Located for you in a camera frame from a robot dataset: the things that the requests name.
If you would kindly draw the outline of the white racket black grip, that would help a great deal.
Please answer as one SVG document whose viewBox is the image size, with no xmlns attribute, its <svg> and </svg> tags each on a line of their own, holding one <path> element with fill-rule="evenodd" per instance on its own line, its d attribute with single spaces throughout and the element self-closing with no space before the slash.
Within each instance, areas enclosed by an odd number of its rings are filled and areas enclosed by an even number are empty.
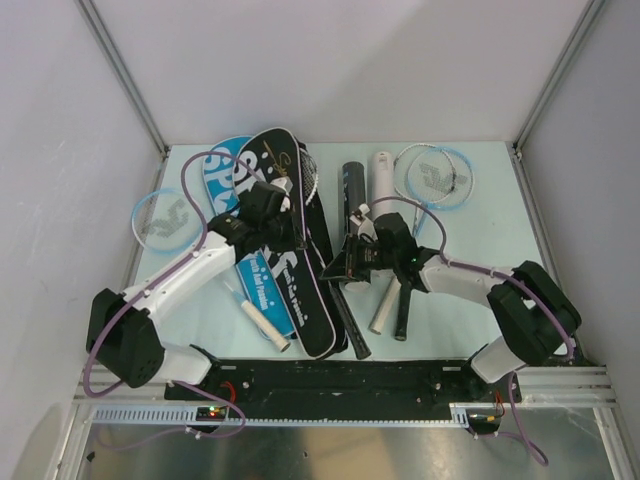
<svg viewBox="0 0 640 480">
<path fill-rule="evenodd" d="M 305 206 L 305 227 L 312 270 L 329 313 L 331 325 L 336 331 L 336 343 L 330 354 L 342 352 L 350 344 L 357 360 L 371 355 L 348 303 L 336 282 L 319 279 L 322 270 L 334 259 L 331 240 L 322 202 L 317 190 L 309 206 Z"/>
</svg>

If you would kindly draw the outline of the black racket bag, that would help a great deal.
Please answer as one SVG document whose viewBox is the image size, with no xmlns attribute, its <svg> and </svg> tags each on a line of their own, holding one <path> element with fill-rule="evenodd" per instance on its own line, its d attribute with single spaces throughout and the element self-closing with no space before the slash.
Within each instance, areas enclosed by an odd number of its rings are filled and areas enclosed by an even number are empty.
<svg viewBox="0 0 640 480">
<path fill-rule="evenodd" d="M 306 146 L 285 127 L 266 129 L 238 154 L 234 174 L 240 217 L 256 225 L 270 273 L 305 354 L 324 359 L 346 342 L 341 297 L 320 274 L 333 259 L 317 169 Z"/>
</svg>

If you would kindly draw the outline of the white shuttlecock tube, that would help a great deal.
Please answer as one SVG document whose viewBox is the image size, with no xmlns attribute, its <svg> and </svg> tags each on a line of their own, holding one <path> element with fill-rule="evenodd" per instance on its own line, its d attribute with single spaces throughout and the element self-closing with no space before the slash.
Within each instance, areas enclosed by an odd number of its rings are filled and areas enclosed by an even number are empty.
<svg viewBox="0 0 640 480">
<path fill-rule="evenodd" d="M 390 152 L 379 151 L 369 162 L 370 201 L 395 195 L 393 157 Z M 393 200 L 375 203 L 371 206 L 372 219 L 395 210 Z"/>
</svg>

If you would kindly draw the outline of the black shuttlecock tube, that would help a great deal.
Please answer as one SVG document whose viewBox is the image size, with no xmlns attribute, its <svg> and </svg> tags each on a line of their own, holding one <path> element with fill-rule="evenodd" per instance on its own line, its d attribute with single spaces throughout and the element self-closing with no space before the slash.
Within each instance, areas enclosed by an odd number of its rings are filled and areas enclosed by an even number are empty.
<svg viewBox="0 0 640 480">
<path fill-rule="evenodd" d="M 343 185 L 343 230 L 348 241 L 347 252 L 356 246 L 359 226 L 351 220 L 351 214 L 366 201 L 364 166 L 357 161 L 342 166 Z"/>
</svg>

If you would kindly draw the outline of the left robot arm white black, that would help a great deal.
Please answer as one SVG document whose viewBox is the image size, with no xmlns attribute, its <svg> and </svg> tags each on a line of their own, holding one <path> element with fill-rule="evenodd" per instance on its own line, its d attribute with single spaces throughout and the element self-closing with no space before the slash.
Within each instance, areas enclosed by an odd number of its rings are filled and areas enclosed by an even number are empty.
<svg viewBox="0 0 640 480">
<path fill-rule="evenodd" d="M 152 380 L 182 382 L 201 399 L 214 397 L 222 376 L 212 368 L 212 356 L 198 346 L 170 344 L 158 330 L 194 292 L 247 255 L 264 247 L 303 247 L 291 189 L 287 177 L 255 182 L 240 194 L 235 212 L 206 222 L 196 244 L 155 275 L 121 293 L 99 292 L 91 306 L 83 382 L 90 382 L 92 365 L 100 363 L 131 388 Z"/>
</svg>

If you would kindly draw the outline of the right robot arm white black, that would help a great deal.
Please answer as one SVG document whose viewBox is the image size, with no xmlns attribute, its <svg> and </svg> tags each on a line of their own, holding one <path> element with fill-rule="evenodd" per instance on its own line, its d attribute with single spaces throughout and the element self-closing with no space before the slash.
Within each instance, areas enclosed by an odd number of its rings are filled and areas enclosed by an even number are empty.
<svg viewBox="0 0 640 480">
<path fill-rule="evenodd" d="M 320 278 L 360 282 L 373 271 L 390 270 L 403 287 L 446 294 L 491 310 L 501 336 L 477 351 L 462 376 L 464 393 L 486 400 L 505 375 L 540 366 L 564 346 L 574 356 L 571 336 L 582 323 L 577 309 L 544 268 L 525 261 L 514 268 L 488 267 L 455 260 L 420 246 L 398 213 L 373 222 L 375 237 L 349 234 L 341 252 Z"/>
</svg>

